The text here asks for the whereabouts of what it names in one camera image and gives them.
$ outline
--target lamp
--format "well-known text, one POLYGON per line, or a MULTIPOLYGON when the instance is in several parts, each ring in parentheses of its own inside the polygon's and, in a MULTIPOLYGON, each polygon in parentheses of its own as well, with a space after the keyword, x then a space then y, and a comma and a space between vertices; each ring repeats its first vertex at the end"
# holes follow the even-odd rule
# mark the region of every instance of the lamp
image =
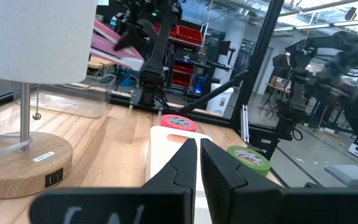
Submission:
POLYGON ((30 83, 85 78, 96 3, 0 0, 0 79, 21 82, 21 132, 0 134, 0 198, 41 192, 71 171, 69 142, 29 131, 30 83))

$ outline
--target label sticker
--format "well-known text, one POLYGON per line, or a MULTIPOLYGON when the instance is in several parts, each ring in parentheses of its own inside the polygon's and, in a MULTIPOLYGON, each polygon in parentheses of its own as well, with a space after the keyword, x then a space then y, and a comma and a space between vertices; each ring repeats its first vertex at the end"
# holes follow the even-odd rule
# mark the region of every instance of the label sticker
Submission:
POLYGON ((222 98, 219 106, 224 106, 224 103, 226 102, 226 98, 222 98))
POLYGON ((262 139, 260 142, 261 143, 266 143, 266 144, 272 143, 271 140, 266 140, 266 139, 262 139))
POLYGON ((33 159, 33 161, 34 161, 34 162, 39 162, 39 161, 41 161, 41 160, 43 160, 43 159, 46 159, 46 158, 48 158, 48 157, 50 157, 50 156, 52 156, 52 155, 54 155, 54 154, 55 154, 54 152, 48 152, 48 153, 45 153, 45 154, 42 155, 42 156, 39 156, 39 157, 33 159))
POLYGON ((236 153, 236 156, 240 157, 244 162, 249 164, 257 166, 262 166, 264 164, 261 158, 252 152, 238 149, 234 151, 234 153, 236 153))

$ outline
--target white cutting board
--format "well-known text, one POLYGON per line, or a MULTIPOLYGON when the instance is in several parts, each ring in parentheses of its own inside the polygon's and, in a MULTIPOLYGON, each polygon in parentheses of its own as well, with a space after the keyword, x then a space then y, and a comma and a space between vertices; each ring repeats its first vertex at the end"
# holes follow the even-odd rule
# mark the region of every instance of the white cutting board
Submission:
POLYGON ((209 224, 212 223, 212 221, 205 197, 200 164, 201 139, 206 138, 212 141, 209 136, 191 131, 166 128, 163 126, 152 127, 150 129, 150 178, 165 166, 165 164, 179 150, 183 142, 186 141, 186 138, 193 138, 197 143, 197 178, 194 223, 209 224))

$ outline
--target white bucket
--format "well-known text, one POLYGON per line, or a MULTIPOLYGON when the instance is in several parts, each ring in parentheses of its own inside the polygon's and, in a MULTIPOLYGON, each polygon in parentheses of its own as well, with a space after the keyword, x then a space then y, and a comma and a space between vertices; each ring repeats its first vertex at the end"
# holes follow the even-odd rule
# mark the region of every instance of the white bucket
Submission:
MULTIPOLYGON (((218 87, 220 87, 221 84, 212 83, 211 84, 211 91, 214 91, 218 87)), ((227 107, 227 104, 229 103, 230 96, 232 95, 234 89, 229 88, 223 93, 219 94, 218 96, 215 96, 212 100, 208 101, 208 104, 206 106, 206 110, 209 112, 214 112, 217 114, 220 114, 221 116, 224 113, 224 110, 227 107)))

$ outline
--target ceiling light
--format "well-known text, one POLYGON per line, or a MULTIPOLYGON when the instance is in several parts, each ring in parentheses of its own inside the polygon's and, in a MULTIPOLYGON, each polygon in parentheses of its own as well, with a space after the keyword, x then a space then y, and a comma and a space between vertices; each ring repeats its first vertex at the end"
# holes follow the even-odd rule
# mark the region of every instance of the ceiling light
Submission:
POLYGON ((358 25, 357 21, 344 21, 344 22, 336 22, 334 23, 335 26, 356 26, 358 25))
POLYGON ((317 29, 317 28, 325 28, 329 27, 329 24, 315 24, 310 26, 299 26, 295 27, 295 29, 304 30, 304 29, 317 29))
POLYGON ((274 31, 287 31, 287 30, 293 30, 293 27, 282 27, 274 29, 274 31))
POLYGON ((244 16, 247 16, 248 13, 249 13, 249 10, 245 10, 242 14, 243 14, 244 16))

